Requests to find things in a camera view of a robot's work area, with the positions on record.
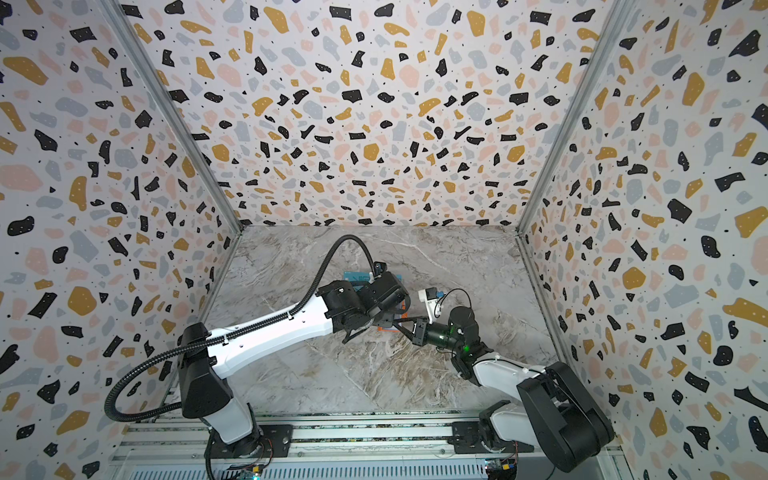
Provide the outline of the orange card holder wallet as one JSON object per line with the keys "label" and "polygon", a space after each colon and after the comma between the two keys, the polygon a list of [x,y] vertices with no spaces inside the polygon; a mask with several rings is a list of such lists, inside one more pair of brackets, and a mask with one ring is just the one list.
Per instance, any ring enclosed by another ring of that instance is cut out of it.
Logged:
{"label": "orange card holder wallet", "polygon": [[386,313],[380,320],[377,321],[376,327],[379,332],[398,333],[399,330],[396,326],[403,318],[407,318],[407,314],[401,313]]}

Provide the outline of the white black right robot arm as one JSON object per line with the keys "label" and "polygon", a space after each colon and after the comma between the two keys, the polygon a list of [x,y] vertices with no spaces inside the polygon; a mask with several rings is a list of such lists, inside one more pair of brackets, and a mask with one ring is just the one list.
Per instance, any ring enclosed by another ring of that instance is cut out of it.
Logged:
{"label": "white black right robot arm", "polygon": [[568,473],[597,455],[615,438],[612,423],[571,367],[515,362],[492,351],[480,338],[474,311],[451,310],[446,324],[414,317],[395,328],[415,346],[431,345],[450,355],[459,377],[495,389],[523,406],[522,413],[500,400],[472,421],[455,422],[449,443],[458,454],[488,452],[508,458],[498,468],[514,475],[521,451],[540,450],[555,469]]}

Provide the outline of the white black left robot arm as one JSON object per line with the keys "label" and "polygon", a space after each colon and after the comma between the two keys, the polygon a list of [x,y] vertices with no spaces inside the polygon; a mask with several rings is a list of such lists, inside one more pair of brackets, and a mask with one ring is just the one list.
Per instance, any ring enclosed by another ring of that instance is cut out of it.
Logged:
{"label": "white black left robot arm", "polygon": [[261,432],[251,409],[229,385],[229,377],[308,339],[343,331],[349,341],[409,307],[407,289],[387,271],[363,286],[336,280],[316,288],[305,303],[280,311],[276,321],[264,316],[213,331],[195,324],[182,336],[182,344],[193,348],[179,359],[182,415],[203,421],[226,446],[254,444]]}

